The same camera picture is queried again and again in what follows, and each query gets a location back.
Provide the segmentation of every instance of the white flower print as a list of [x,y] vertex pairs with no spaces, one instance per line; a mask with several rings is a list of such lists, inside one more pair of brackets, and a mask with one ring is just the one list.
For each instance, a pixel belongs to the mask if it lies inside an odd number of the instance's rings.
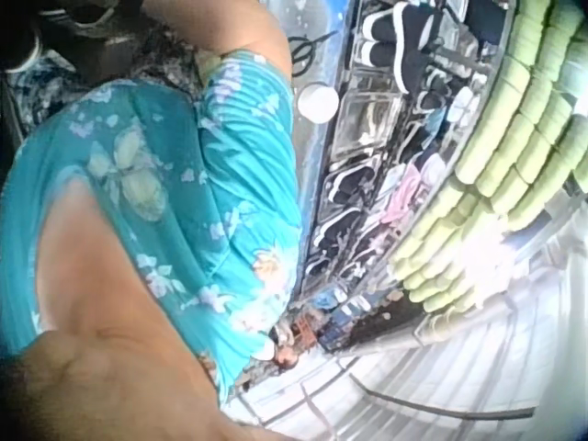
[[79,122],[71,122],[70,131],[80,138],[87,138],[94,131],[94,121],[88,121],[84,124]]
[[222,222],[213,223],[210,225],[210,237],[213,241],[218,241],[225,236],[224,225]]
[[120,80],[115,80],[111,84],[113,84],[113,85],[129,85],[131,87],[136,87],[137,86],[137,83],[136,82],[134,82],[132,80],[125,79],[125,78],[122,78]]
[[227,212],[224,215],[224,221],[226,225],[227,236],[231,238],[235,234],[237,226],[239,226],[241,223],[241,213],[239,209],[234,208],[232,211]]
[[192,306],[197,306],[200,304],[200,299],[198,297],[195,297],[194,299],[190,299],[188,300],[186,303],[182,303],[180,305],[180,310],[186,310],[187,308],[190,308]]
[[298,248],[284,250],[274,245],[268,250],[255,253],[253,264],[255,276],[263,283],[259,290],[261,299],[277,297],[284,301],[296,281],[296,265],[298,263]]
[[218,103],[224,103],[233,92],[241,90],[243,74],[238,62],[224,63],[222,78],[212,87],[212,93]]
[[260,64],[266,64],[266,57],[263,55],[256,54],[254,55],[254,61]]
[[201,118],[198,120],[198,126],[205,130],[215,130],[217,129],[217,125],[215,122],[210,118]]
[[253,107],[251,109],[251,114],[254,117],[265,117],[265,118],[272,118],[272,116],[276,115],[277,110],[279,109],[279,95],[272,94],[267,97],[266,102],[257,105],[257,107]]
[[40,314],[38,312],[31,311],[30,319],[33,322],[33,326],[35,327],[35,332],[37,335],[43,334],[45,330],[43,329],[43,324],[40,321]]
[[114,126],[116,126],[117,124],[119,124],[119,115],[110,115],[107,118],[107,125],[110,128],[113,128]]
[[194,182],[194,179],[194,170],[191,168],[187,168],[180,176],[182,182]]
[[200,185],[206,184],[206,181],[209,179],[209,174],[206,173],[206,170],[202,170],[198,175],[198,183]]
[[149,272],[145,275],[145,281],[151,293],[157,298],[165,296],[168,293],[179,292],[185,293],[186,288],[179,280],[170,277],[172,274],[171,265],[157,265],[157,258],[147,254],[137,255],[137,266],[140,269],[147,269]]
[[232,90],[226,85],[215,85],[212,88],[212,93],[217,102],[223,104],[232,95]]
[[148,266],[156,266],[157,258],[148,256],[147,254],[137,255],[137,266],[139,268],[145,268]]
[[198,292],[200,302],[204,305],[210,306],[218,314],[223,314],[227,311],[225,305],[231,300],[234,300],[233,296],[222,296],[221,290],[218,285],[211,285],[209,287],[203,287]]
[[261,301],[253,301],[245,308],[234,311],[229,317],[231,328],[237,332],[257,334],[266,332],[277,322],[273,316],[267,314],[266,308]]
[[107,103],[112,98],[112,88],[110,86],[102,86],[91,92],[87,99],[95,103]]
[[268,113],[276,115],[277,109],[279,108],[279,95],[272,94],[268,96],[264,106]]
[[121,132],[114,144],[113,162],[99,142],[92,143],[88,171],[103,181],[103,188],[115,205],[122,189],[137,214],[147,221],[160,220],[167,205],[167,193],[153,169],[161,161],[147,151],[139,126]]
[[235,92],[241,90],[241,83],[229,78],[221,78],[219,80],[219,85],[226,85],[228,88]]

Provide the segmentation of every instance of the turquoise dress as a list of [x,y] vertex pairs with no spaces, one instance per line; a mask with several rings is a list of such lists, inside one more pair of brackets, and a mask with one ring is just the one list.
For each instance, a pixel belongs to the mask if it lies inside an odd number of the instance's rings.
[[300,240],[288,83],[266,59],[223,59],[198,102],[140,81],[102,85],[25,141],[0,209],[0,333],[43,331],[40,228],[72,177],[92,189],[135,268],[223,402],[286,309]]

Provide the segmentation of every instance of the white round object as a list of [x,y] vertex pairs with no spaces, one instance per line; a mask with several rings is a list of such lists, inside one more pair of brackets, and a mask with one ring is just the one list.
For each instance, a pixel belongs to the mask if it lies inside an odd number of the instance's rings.
[[334,117],[339,108],[337,91],[323,83],[311,83],[298,97],[298,111],[315,124],[324,124]]
[[463,87],[453,100],[453,103],[449,107],[447,112],[448,122],[460,122],[459,126],[464,127],[469,124],[471,117],[473,116],[478,104],[480,103],[480,97],[474,96],[474,93],[469,87]]

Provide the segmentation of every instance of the merchandise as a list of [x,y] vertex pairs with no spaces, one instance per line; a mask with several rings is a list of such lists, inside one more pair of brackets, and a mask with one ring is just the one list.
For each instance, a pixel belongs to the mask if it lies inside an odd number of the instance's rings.
[[394,262],[398,262],[401,259],[410,257],[421,246],[422,243],[423,241],[409,234],[408,236],[406,236],[401,245],[396,249],[396,251],[394,251],[391,259]]
[[396,32],[394,31],[394,21],[392,14],[393,8],[369,14],[364,18],[361,25],[361,32],[367,40],[382,41],[385,43],[396,42]]
[[420,50],[435,36],[435,10],[399,2],[393,7],[392,18],[396,33],[394,78],[404,94],[415,94],[428,63]]
[[523,95],[502,78],[496,80],[478,127],[459,158],[455,174],[464,184],[473,184],[498,147]]
[[412,303],[420,303],[423,300],[433,297],[437,292],[446,290],[452,285],[452,281],[444,277],[435,277],[427,280],[419,288],[409,294]]
[[582,96],[588,87],[588,42],[574,41],[570,44],[561,66],[558,87],[574,97]]
[[506,52],[525,66],[535,64],[543,27],[528,15],[519,15],[514,19]]
[[550,81],[558,81],[570,43],[570,36],[558,28],[548,28],[541,42],[535,69]]
[[421,184],[421,174],[414,164],[408,164],[398,188],[392,194],[381,223],[397,226],[409,212],[409,204]]
[[465,186],[458,181],[455,175],[451,175],[436,194],[435,200],[429,209],[437,217],[445,217],[458,204],[464,191]]
[[552,88],[553,84],[550,80],[541,76],[534,76],[518,111],[533,124],[537,124],[548,105]]
[[417,239],[423,239],[426,234],[431,230],[431,227],[439,219],[439,216],[433,213],[433,211],[428,210],[423,213],[421,219],[419,219],[413,226],[411,230],[411,234]]
[[566,166],[570,170],[576,168],[588,151],[588,118],[573,115],[556,148]]
[[508,213],[508,229],[512,232],[523,230],[545,208],[545,203],[531,190]]
[[372,182],[375,177],[373,162],[368,160],[353,165],[336,175],[327,198],[335,204],[345,205],[353,195],[360,194],[363,186]]
[[426,278],[433,278],[443,273],[451,265],[451,262],[463,244],[461,239],[461,229],[454,230],[439,251],[419,272]]
[[361,210],[355,207],[331,217],[317,229],[314,238],[314,246],[321,249],[329,249],[331,253],[337,253],[339,243],[347,237],[356,221],[361,216]]
[[549,15],[549,25],[571,37],[584,20],[584,13],[575,0],[557,0]]
[[500,44],[506,11],[492,0],[469,0],[464,24],[477,40]]
[[369,67],[391,67],[394,64],[396,45],[379,41],[362,41],[359,62]]
[[462,227],[462,242],[466,243],[477,235],[482,234],[486,227],[496,221],[497,218],[498,215],[492,210],[490,202],[485,198],[481,198]]
[[425,90],[416,98],[413,113],[417,115],[426,115],[444,107],[445,104],[446,99],[444,96],[435,91]]
[[471,192],[466,192],[456,205],[456,209],[464,218],[468,218],[478,205],[478,197]]
[[570,163],[566,162],[562,155],[558,152],[552,152],[545,168],[541,170],[541,174],[533,184],[533,193],[537,199],[544,203],[549,202],[563,186],[571,170]]
[[504,160],[507,160],[510,164],[515,163],[523,149],[525,149],[534,129],[535,126],[526,116],[522,114],[514,116],[498,147],[498,152],[500,152]]
[[426,281],[426,277],[421,271],[411,274],[402,283],[405,289],[417,289]]
[[571,104],[568,103],[565,97],[558,92],[552,92],[545,111],[537,124],[537,130],[551,145],[558,140],[571,116],[571,112]]
[[525,149],[516,160],[516,171],[528,184],[533,184],[547,160],[551,145],[543,134],[535,130]]
[[520,0],[518,10],[519,13],[530,17],[537,23],[542,23],[549,5],[551,5],[551,0]]
[[419,267],[426,265],[455,229],[456,225],[449,220],[439,219],[423,239],[423,244],[411,256],[411,261]]
[[521,94],[525,93],[531,79],[531,73],[525,66],[510,55],[504,55],[499,75]]
[[499,214],[508,213],[523,197],[527,188],[526,182],[516,172],[516,168],[511,167],[506,178],[490,199],[494,212]]
[[505,158],[505,155],[500,149],[494,152],[486,168],[484,168],[484,171],[476,179],[476,188],[478,191],[486,198],[491,197],[504,181],[504,177],[512,164],[508,158]]

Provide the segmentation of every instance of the black shoe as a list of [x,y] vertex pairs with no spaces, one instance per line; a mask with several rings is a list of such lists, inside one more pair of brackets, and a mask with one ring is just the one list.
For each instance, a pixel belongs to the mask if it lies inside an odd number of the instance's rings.
[[371,41],[395,43],[396,32],[392,21],[393,8],[369,14],[361,26],[364,38]]
[[445,104],[445,97],[439,95],[436,91],[423,91],[416,98],[413,113],[415,115],[428,115],[438,108],[444,107]]
[[392,15],[396,32],[394,76],[404,94],[414,93],[417,88],[414,83],[420,84],[428,63],[420,50],[435,37],[438,15],[431,6],[407,2],[397,3]]
[[359,48],[359,62],[369,67],[391,67],[394,64],[396,45],[364,41]]
[[418,96],[429,57],[419,51],[405,52],[402,56],[396,50],[394,57],[394,79],[401,92]]
[[355,207],[333,216],[319,227],[313,241],[314,245],[321,249],[327,249],[340,244],[346,239],[360,216],[361,210]]
[[334,179],[328,199],[339,205],[345,205],[353,195],[362,191],[363,186],[373,181],[376,171],[370,163],[357,164],[342,171]]

